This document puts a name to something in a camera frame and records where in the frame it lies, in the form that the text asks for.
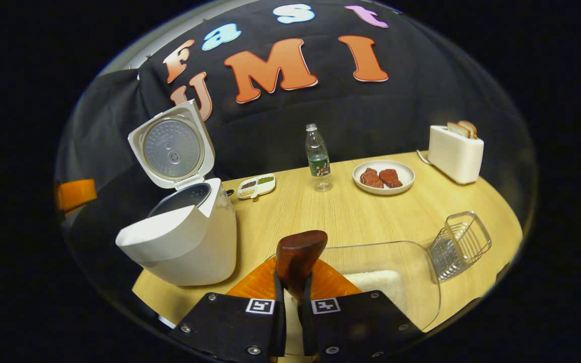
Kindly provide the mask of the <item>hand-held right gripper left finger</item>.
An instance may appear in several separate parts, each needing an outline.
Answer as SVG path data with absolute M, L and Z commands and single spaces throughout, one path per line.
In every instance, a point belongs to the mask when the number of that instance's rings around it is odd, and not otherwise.
M 225 294 L 205 294 L 169 336 L 212 362 L 276 362 L 286 340 L 276 258 L 265 260 Z

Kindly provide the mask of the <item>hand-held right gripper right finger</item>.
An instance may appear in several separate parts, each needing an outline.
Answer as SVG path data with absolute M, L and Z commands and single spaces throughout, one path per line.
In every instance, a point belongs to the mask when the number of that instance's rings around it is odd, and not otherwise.
M 304 353 L 313 362 L 395 362 L 422 331 L 378 289 L 362 291 L 323 260 L 304 283 Z

